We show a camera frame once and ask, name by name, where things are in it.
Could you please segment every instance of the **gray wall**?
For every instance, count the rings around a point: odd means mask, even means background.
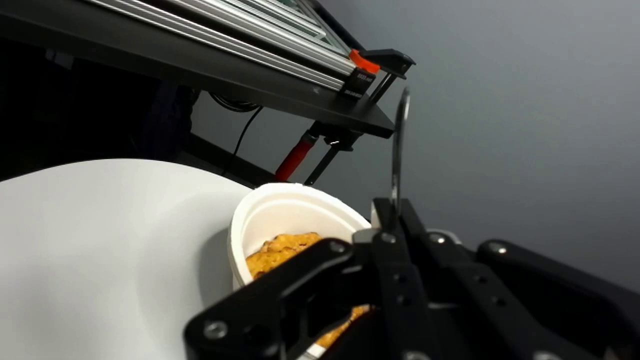
[[[403,195],[428,226],[470,246],[509,239],[640,291],[640,3],[324,3],[364,46],[418,63],[406,82]],[[381,102],[388,115],[402,85]],[[195,132],[232,151],[247,119],[203,96]],[[263,111],[240,156],[274,171],[310,123]],[[389,172],[390,141],[364,136],[317,187],[366,214]]]

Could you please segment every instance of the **metal hook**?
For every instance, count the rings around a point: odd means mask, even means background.
[[[402,165],[402,148],[404,142],[404,122],[409,116],[409,100],[411,99],[409,88],[404,88],[398,111],[396,113],[396,126],[394,129],[394,148],[391,164],[391,205],[396,214],[400,215],[400,172]]]

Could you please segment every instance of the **white paper bowl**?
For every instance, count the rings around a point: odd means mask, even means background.
[[[351,235],[370,227],[342,201],[302,184],[266,184],[242,199],[234,212],[228,236],[234,289],[253,281],[246,258],[279,234],[316,232],[323,238],[351,242]],[[313,344],[305,355],[318,358],[324,348]]]

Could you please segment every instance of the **white tabletop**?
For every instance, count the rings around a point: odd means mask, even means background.
[[[231,291],[227,226],[249,189],[149,160],[0,183],[3,359],[182,360],[182,330]]]

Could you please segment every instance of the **black shelf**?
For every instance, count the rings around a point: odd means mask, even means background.
[[[82,0],[0,1],[0,36],[276,110],[389,138],[393,124],[359,101]]]

